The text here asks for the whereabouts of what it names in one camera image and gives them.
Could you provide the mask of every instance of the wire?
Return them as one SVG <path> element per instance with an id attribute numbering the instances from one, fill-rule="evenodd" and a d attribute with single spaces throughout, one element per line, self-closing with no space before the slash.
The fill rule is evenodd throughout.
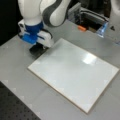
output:
<path id="1" fill-rule="evenodd" d="M 93 12 L 91 12 L 91 11 L 83 11 L 83 10 L 82 10 L 82 11 L 80 11 L 80 12 L 83 12 L 83 13 L 91 13 L 91 14 L 93 14 L 93 15 L 96 15 L 96 16 L 102 18 L 104 21 L 109 22 L 105 17 L 103 17 L 103 16 L 101 16 L 101 15 L 98 15 L 98 14 L 96 14 L 96 13 L 93 13 Z"/>

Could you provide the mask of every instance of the gray table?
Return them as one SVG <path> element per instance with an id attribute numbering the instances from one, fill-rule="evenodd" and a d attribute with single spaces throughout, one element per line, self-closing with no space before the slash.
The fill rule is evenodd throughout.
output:
<path id="1" fill-rule="evenodd" d="M 120 46 L 90 31 L 80 32 L 66 21 L 48 28 L 55 40 L 64 38 L 120 68 Z M 17 36 L 0 47 L 0 80 L 42 120 L 118 120 L 120 118 L 120 74 L 116 76 L 87 115 L 27 70 L 35 60 L 31 45 Z"/>

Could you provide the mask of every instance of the white board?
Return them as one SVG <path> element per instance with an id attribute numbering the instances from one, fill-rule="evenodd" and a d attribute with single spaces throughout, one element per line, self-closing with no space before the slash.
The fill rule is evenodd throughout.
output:
<path id="1" fill-rule="evenodd" d="M 119 71 L 64 39 L 28 69 L 86 113 Z"/>

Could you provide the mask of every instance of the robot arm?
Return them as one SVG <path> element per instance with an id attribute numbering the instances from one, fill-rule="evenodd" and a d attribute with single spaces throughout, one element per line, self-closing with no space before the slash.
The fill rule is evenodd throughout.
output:
<path id="1" fill-rule="evenodd" d="M 26 25 L 39 24 L 42 19 L 50 27 L 60 26 L 72 0 L 18 0 Z"/>
<path id="2" fill-rule="evenodd" d="M 53 45 L 52 35 L 44 31 L 43 22 L 49 27 L 64 23 L 72 0 L 18 0 L 23 20 L 19 22 L 22 39 L 31 44 L 39 42 L 45 47 Z"/>

